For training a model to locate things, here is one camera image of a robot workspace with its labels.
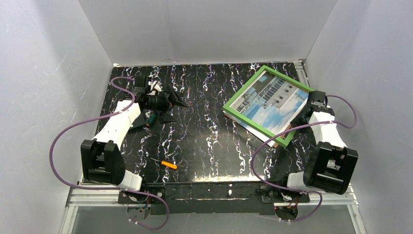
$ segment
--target gray wall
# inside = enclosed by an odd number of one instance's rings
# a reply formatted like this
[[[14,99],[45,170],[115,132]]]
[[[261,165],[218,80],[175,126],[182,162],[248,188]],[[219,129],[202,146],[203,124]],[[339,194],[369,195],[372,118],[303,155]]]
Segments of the gray wall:
[[[337,0],[79,0],[112,63],[304,59]]]
[[[314,88],[343,95],[359,113],[356,128],[340,130],[359,153],[352,184],[372,234],[413,230],[412,22],[412,1],[338,0],[305,63]]]
[[[48,151],[65,126],[99,114],[111,63],[77,1],[0,2],[0,233],[58,233],[69,188]],[[71,182],[79,146],[95,123],[73,129],[56,149]]]

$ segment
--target black marble tabletop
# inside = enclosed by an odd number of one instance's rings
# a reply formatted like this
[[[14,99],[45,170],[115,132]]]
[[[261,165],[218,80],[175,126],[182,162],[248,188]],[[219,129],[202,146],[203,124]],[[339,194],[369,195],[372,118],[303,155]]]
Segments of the black marble tabletop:
[[[189,108],[175,107],[175,123],[155,123],[150,128],[131,130],[121,153],[127,170],[139,173],[148,183],[257,181],[249,162],[262,142],[224,116],[222,106],[262,65],[298,80],[292,63],[246,63],[115,67],[117,76],[150,76],[172,84],[183,93]],[[127,87],[129,81],[120,81]],[[113,112],[119,91],[108,85],[101,115]],[[98,123],[103,128],[107,119]],[[257,172],[268,180],[279,180],[287,173],[302,171],[314,149],[311,129],[296,132],[286,149],[266,146],[255,160]],[[178,166],[166,168],[153,157]]]

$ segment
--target screwdriver handle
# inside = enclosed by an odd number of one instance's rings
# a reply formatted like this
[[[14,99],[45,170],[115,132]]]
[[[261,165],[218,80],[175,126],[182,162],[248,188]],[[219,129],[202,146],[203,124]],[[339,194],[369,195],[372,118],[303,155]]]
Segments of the screwdriver handle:
[[[161,164],[164,165],[164,166],[166,166],[166,167],[172,168],[172,169],[174,169],[174,170],[178,169],[178,166],[176,166],[176,165],[174,165],[174,164],[172,164],[172,163],[169,163],[169,162],[162,161]]]

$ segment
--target tabletop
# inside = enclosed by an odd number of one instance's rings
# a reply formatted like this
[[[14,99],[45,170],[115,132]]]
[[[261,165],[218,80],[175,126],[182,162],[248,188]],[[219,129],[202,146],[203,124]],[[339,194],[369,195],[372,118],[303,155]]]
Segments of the tabletop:
[[[189,105],[174,107],[177,122],[157,122],[128,132],[121,148],[127,170],[139,173],[148,183],[257,181],[249,162],[262,141],[225,117],[222,107],[263,65],[299,80],[294,64],[288,62],[114,67],[111,78],[150,76],[172,84]],[[130,85],[128,80],[119,83]],[[101,115],[114,111],[119,93],[108,84]],[[97,132],[106,122],[99,121]],[[311,129],[297,131],[285,149],[265,146],[254,166],[267,180],[279,180],[303,171],[314,145]],[[171,162],[178,169],[159,165],[150,157]]]

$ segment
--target orange screwdriver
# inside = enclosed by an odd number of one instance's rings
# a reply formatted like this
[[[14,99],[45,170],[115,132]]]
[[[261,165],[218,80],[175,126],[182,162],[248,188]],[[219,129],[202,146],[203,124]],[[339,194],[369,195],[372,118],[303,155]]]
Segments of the orange screwdriver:
[[[174,164],[172,164],[172,163],[165,162],[165,161],[163,161],[163,160],[162,160],[162,162],[161,162],[161,161],[159,161],[159,160],[156,160],[155,158],[150,158],[150,159],[153,159],[153,160],[155,160],[155,161],[157,161],[157,162],[160,162],[162,165],[164,165],[164,166],[166,166],[166,167],[169,167],[169,168],[172,168],[172,169],[174,169],[174,170],[178,169],[178,166],[176,166],[176,165],[174,165]]]

